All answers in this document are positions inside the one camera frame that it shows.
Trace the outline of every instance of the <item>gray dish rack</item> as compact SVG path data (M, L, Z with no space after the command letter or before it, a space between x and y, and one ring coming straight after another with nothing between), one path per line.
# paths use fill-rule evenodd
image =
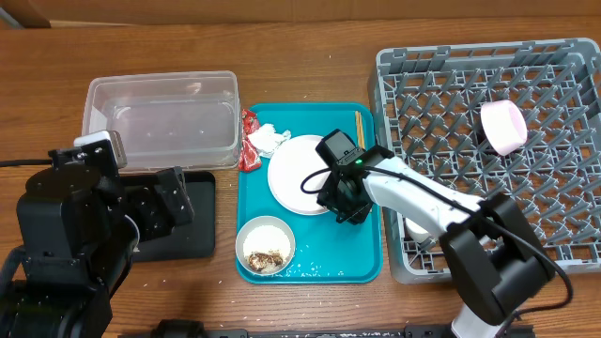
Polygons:
M547 254L568 273L601 270L601 53L587 38L391 48L369 97L378 143L436 181L483 197L508 193ZM501 157L473 130L480 107L513 101L528 141ZM394 278L450 280L438 246L405 234L384 210ZM488 250L494 250L494 243Z

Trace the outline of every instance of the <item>tabletop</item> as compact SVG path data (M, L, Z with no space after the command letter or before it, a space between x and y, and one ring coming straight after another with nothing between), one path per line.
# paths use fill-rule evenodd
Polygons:
M357 101L378 51L546 38L601 41L599 17L132 26L0 31L0 159L44 158L80 135L85 96L98 77L232 70L243 107L273 101ZM24 183L41 168L0 169L0 257L22 243L15 214ZM447 323L461 299L451 284L403 285L384 268L369 284L253 285L235 267L238 173L216 171L216 250L211 258L134 265L111 303L107 337L164 318L208 329L399 328ZM572 277L567 308L526 315L540 337L598 337L601 284ZM529 302L565 297L556 279Z

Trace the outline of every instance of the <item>teal tray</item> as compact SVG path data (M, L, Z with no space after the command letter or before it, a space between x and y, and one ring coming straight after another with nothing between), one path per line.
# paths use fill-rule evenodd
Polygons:
M277 132L289 130L292 137L325 136L338 128L355 143L355 112L359 111L365 145L375 144L373 117L359 103L261 103L251 110L261 124L273 124ZM290 225L297 250L288 267L274 276L252 274L237 261L242 278L254 284L360 284L379 275L383 260L379 207L374 206L365 223L358 225L339 224L331 212L318 216L295 214L273 198L267 182L270 160L261 161L261 168L239 174L237 232L254 217L274 216Z

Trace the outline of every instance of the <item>cable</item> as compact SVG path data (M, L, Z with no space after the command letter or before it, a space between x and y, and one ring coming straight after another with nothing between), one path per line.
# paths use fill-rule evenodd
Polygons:
M304 180L303 180L303 181L300 183L300 190L301 190L302 192L304 192L304 193L309 193L309 194L311 194L311 193L320 193L320 192L323 192L323 188L322 188L322 189L318 189L318 190L316 190L316 191L307 191L307 190L305 190L305 189L304 189L304 185L305 185L305 184L307 184L307 182L309 181L309 179L311 179L311 178L313 178L313 177L316 177L316 176L317 176L317 175L319 175L319 174L327 173L327 172L329 172L329 171L331 171L331 169L330 169L330 168L324 168L324 169L319 169L319 170L317 170L316 172L312 173L311 175L309 175L309 176L308 176L306 179L304 179Z
M527 242L523 238L521 238L518 235L512 233L511 231L505 229L504 227L492 222L487 217L483 217L481 214L479 214L467 207L464 207L461 204L459 204L458 202L451 200L450 198L447 198L447 197L443 196L442 194L430 189L429 187L427 187L422 182L420 182L416 179L407 177L400 173L396 173L396 172L392 172L389 170L380 169L380 168L376 168L376 167L372 167L372 166L365 166L363 168L368 171L381 173L384 175L389 175L392 177L397 177L399 179L403 179L403 180L413 184L414 186L424 190L425 192L428 192L429 194L438 198L440 201L446 203L447 205L454 207L456 209L459 209L459 210L469 214L472 217L477 217L477 218L481 219L486 224L494 227L497 231L503 233L505 236L518 241L520 244L522 244L528 250L530 250L538 259L542 259L542 260L548 262L557 271L557 274L562 278L563 283L565 284L565 288L567 290L567 296L566 296L565 300L562 302L556 303L556 304L535 306L535 307L532 307L529 309L517 310L517 311L513 312L512 315L509 317L509 319L507 321L505 321L504 325L501 327L498 334L504 334L504 332L511 326L511 323L516 318L520 318L524 314L529 314L529 313L539 312L539 311L560 309L572 301L572 298L574 297L574 287L572 286L572 283L570 282L570 278L567 276L567 273L565 273L565 271L559 265L557 265L557 263L555 263L552 259L550 259L546 254L544 254L541 251L539 251L538 249L534 248L529 242Z
M52 164L53 161L50 159L47 160L10 160L10 161L0 161L0 168L10 167L10 166L20 166L20 165L48 165Z

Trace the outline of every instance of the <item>crumpled napkin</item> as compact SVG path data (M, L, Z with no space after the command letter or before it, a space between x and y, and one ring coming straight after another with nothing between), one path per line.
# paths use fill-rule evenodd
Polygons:
M276 133L273 125L266 123L257 131L249 134L248 139L258 151L259 156L270 159L275 150L291 136L290 131Z

